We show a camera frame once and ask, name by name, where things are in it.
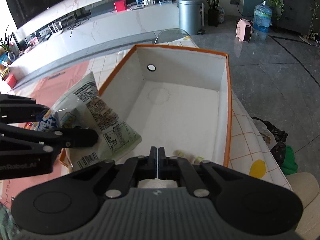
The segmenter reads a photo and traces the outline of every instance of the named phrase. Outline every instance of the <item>blue water jug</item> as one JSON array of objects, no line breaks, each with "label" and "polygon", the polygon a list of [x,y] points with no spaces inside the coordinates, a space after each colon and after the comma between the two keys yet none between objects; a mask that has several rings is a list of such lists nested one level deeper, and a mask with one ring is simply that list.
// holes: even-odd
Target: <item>blue water jug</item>
[{"label": "blue water jug", "polygon": [[267,33],[271,24],[272,11],[266,1],[254,8],[253,28]]}]

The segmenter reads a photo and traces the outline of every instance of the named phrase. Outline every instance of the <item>transparent stool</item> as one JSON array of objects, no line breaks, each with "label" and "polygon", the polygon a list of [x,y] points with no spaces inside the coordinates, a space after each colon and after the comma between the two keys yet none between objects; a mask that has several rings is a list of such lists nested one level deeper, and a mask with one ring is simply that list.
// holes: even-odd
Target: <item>transparent stool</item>
[{"label": "transparent stool", "polygon": [[155,44],[175,41],[184,38],[185,36],[189,36],[189,33],[182,29],[166,29],[158,34]]}]

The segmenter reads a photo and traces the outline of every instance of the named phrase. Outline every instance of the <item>open cardboard box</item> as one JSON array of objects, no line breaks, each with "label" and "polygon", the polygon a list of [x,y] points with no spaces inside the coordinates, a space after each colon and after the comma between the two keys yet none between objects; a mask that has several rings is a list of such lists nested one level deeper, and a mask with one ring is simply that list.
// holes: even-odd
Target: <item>open cardboard box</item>
[{"label": "open cardboard box", "polygon": [[231,85],[225,53],[167,45],[135,45],[99,90],[142,136],[125,159],[164,146],[228,165]]}]

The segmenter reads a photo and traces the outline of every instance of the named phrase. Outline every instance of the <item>pink fan heater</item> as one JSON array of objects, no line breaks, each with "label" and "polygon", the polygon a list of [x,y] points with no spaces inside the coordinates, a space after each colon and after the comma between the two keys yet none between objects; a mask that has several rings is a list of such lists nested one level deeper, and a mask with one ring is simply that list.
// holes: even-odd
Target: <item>pink fan heater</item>
[{"label": "pink fan heater", "polygon": [[251,39],[252,26],[246,19],[240,19],[237,25],[237,35],[239,41],[249,42]]}]

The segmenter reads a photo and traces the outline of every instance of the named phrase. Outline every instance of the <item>snack package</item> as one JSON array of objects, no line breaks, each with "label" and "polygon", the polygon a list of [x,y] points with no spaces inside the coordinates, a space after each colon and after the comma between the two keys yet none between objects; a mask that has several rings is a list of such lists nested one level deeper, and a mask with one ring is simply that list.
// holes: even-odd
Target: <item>snack package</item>
[{"label": "snack package", "polygon": [[99,135],[93,147],[66,149],[73,171],[106,159],[117,161],[141,142],[141,136],[99,98],[92,72],[64,93],[33,129],[55,127],[90,128]]}]

